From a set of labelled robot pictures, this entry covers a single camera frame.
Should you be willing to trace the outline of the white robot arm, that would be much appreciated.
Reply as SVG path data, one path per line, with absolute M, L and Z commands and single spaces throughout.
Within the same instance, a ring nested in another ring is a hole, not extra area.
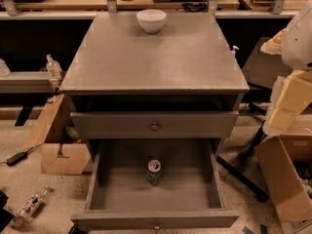
M 268 136 L 279 136 L 312 102 L 312 1 L 260 50 L 280 55 L 282 63 L 292 69 L 290 75 L 275 81 L 263 124 Z

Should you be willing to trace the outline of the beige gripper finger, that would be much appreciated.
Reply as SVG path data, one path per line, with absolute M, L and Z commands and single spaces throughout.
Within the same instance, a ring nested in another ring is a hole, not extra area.
M 295 120 L 296 115 L 282 108 L 269 108 L 263 125 L 268 136 L 279 136 L 284 133 Z

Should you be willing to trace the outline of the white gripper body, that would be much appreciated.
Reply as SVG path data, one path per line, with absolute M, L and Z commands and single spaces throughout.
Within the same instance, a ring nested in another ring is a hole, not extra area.
M 297 70 L 280 81 L 273 90 L 274 106 L 299 115 L 312 102 L 312 73 Z

